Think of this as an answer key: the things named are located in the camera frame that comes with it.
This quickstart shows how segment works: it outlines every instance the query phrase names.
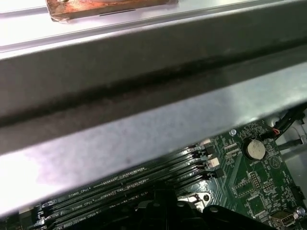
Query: mounting hole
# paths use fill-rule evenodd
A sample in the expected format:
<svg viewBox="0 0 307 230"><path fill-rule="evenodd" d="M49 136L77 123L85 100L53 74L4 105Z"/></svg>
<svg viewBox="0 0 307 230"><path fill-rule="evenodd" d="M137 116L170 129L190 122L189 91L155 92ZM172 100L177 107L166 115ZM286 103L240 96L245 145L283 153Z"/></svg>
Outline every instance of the mounting hole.
<svg viewBox="0 0 307 230"><path fill-rule="evenodd" d="M215 208L215 207L211 207L211 208L210 208L210 211L211 211L211 212L214 212L214 213L217 213L219 210L218 210L217 208Z"/></svg>

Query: copper heatsink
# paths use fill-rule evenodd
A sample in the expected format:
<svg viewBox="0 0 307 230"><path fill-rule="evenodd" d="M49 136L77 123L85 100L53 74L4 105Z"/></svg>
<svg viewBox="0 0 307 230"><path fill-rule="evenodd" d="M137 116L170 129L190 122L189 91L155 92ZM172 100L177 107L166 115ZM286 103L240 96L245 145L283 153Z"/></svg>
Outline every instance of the copper heatsink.
<svg viewBox="0 0 307 230"><path fill-rule="evenodd" d="M50 16L55 21L128 11L142 7L162 5L169 0L125 0L99 2L91 0L46 0Z"/></svg>

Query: connector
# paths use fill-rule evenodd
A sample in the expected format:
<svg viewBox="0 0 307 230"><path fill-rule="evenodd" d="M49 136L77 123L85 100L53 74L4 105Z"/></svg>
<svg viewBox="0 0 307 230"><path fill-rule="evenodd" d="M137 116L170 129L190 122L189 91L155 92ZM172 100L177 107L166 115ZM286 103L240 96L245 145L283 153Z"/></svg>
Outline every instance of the connector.
<svg viewBox="0 0 307 230"><path fill-rule="evenodd" d="M295 223L295 218L292 213L287 211L277 211L270 215L273 222L284 227L289 227Z"/></svg>

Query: motherboard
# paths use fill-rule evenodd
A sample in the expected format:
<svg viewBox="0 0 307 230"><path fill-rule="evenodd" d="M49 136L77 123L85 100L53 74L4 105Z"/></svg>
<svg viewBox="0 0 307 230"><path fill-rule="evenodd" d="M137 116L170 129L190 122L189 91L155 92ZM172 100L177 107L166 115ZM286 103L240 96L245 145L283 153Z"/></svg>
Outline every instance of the motherboard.
<svg viewBox="0 0 307 230"><path fill-rule="evenodd" d="M199 212L219 205L276 229L307 229L305 197L271 129L262 120L232 129L20 211L0 229L103 230L122 210L153 199L161 183Z"/></svg>
<svg viewBox="0 0 307 230"><path fill-rule="evenodd" d="M214 149L212 154L219 161L216 167L223 169L225 174L221 178L192 185L188 192L209 196L205 206L220 205L274 228L290 226L298 214L304 217L304 196L294 184L276 142L270 138L261 141L265 155L259 161L251 160L244 154L246 141L257 140L267 129L264 121L258 121L208 140L205 148ZM296 208L298 214L292 217ZM290 220L285 224L279 223L274 214L285 215ZM302 229L299 222L296 228Z"/></svg>

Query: black cable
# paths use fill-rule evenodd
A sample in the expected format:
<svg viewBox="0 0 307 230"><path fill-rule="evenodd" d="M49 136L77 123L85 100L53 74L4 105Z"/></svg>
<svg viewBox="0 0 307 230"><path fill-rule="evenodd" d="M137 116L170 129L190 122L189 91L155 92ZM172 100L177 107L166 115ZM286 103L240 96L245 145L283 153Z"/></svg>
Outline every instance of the black cable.
<svg viewBox="0 0 307 230"><path fill-rule="evenodd" d="M307 103L303 103L298 105L292 109L290 109L285 116L276 122L273 128L280 131L278 135L274 138L275 140L278 139L282 134L287 131L290 126L294 123L294 121L302 119L304 117L304 111L307 109Z"/></svg>
<svg viewBox="0 0 307 230"><path fill-rule="evenodd" d="M292 147L296 147L298 145L302 145L303 142L301 139L297 139L297 140L291 140L291 141L288 141L282 145L279 145L278 146L278 149L279 151L282 151L282 150L287 150L287 149L290 149Z"/></svg>

